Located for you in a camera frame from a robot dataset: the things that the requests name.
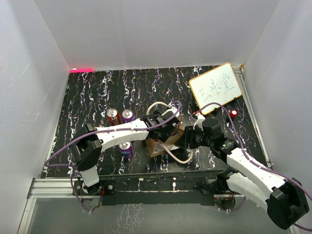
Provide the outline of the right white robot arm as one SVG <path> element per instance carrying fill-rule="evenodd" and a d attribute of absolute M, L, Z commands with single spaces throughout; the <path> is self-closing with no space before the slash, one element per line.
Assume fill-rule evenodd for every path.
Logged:
<path fill-rule="evenodd" d="M 225 137 L 215 119 L 206 119 L 200 126 L 185 127 L 175 145 L 184 149 L 210 148 L 215 157 L 229 165 L 218 175 L 218 189 L 250 199 L 281 229 L 288 229 L 310 211 L 299 181 L 276 175 L 249 156 L 234 140 Z"/>

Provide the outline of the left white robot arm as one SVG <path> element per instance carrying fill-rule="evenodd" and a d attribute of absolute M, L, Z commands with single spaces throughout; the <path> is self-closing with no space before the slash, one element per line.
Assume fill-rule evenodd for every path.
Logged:
<path fill-rule="evenodd" d="M 168 111 L 116 126 L 95 129 L 90 124 L 85 125 L 69 147 L 84 189 L 91 195 L 100 191 L 97 163 L 102 152 L 126 142 L 150 138 L 166 141 L 178 123 L 178 114 Z"/>

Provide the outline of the red cola can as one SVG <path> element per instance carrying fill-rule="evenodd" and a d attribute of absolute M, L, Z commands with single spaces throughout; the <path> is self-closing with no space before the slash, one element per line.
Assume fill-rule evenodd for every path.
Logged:
<path fill-rule="evenodd" d="M 110 108 L 107 110 L 107 118 L 112 126 L 120 125 L 121 124 L 121 118 L 119 111 L 115 108 Z"/>

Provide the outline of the purple Fanta can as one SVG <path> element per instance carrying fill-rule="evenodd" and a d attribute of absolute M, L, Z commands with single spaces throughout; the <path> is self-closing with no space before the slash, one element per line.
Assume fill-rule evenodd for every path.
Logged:
<path fill-rule="evenodd" d="M 131 122 L 135 119 L 135 115 L 134 115 L 134 112 L 130 109 L 126 109 L 122 112 L 122 120 L 124 123 L 128 123 L 128 122 Z"/>
<path fill-rule="evenodd" d="M 118 147 L 119 147 L 119 150 L 121 152 L 121 155 L 124 158 L 130 159 L 134 156 L 134 150 L 133 150 L 132 142 L 122 143 Z"/>

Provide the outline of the burlap canvas bag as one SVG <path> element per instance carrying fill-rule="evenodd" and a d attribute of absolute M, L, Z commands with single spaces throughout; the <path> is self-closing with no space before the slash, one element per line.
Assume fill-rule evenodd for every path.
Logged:
<path fill-rule="evenodd" d="M 163 153 L 168 153 L 176 162 L 180 164 L 188 164 L 193 159 L 192 150 L 190 149 L 186 150 L 188 152 L 186 160 L 181 160 L 172 153 L 172 151 L 180 148 L 179 146 L 176 146 L 175 143 L 177 143 L 177 141 L 182 137 L 182 134 L 184 133 L 185 127 L 182 123 L 183 114 L 180 113 L 179 108 L 176 108 L 173 102 L 166 104 L 160 101 L 151 104 L 148 107 L 146 114 L 150 114 L 151 110 L 159 105 L 166 107 L 166 111 L 164 113 L 172 112 L 174 114 L 177 111 L 175 117 L 178 119 L 178 123 L 174 125 L 173 131 L 170 133 L 169 137 L 165 141 L 161 140 L 160 138 L 145 140 L 149 155 L 151 158 L 154 158 Z"/>

